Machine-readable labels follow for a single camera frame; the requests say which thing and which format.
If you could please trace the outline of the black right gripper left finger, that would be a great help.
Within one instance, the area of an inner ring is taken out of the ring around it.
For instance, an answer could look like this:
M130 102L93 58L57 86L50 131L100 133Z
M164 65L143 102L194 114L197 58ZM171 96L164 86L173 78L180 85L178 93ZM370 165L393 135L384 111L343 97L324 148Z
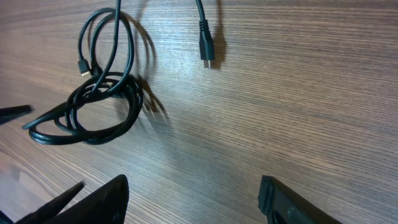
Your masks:
M79 182L18 223L53 224L123 224L129 201L127 177L120 174L69 209L64 207L83 189Z

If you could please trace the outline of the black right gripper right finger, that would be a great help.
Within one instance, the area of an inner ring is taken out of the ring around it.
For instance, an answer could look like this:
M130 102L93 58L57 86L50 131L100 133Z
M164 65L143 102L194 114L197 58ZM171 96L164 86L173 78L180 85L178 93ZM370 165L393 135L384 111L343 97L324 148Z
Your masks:
M258 202L271 224L340 224L272 176L262 176Z

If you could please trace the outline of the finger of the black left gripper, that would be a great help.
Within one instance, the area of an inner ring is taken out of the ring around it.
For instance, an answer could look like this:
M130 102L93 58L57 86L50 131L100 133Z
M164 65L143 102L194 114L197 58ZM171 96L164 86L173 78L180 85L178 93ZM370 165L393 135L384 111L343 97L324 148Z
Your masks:
M0 124L5 124L21 116L31 113L33 108L31 105L21 105L0 109Z

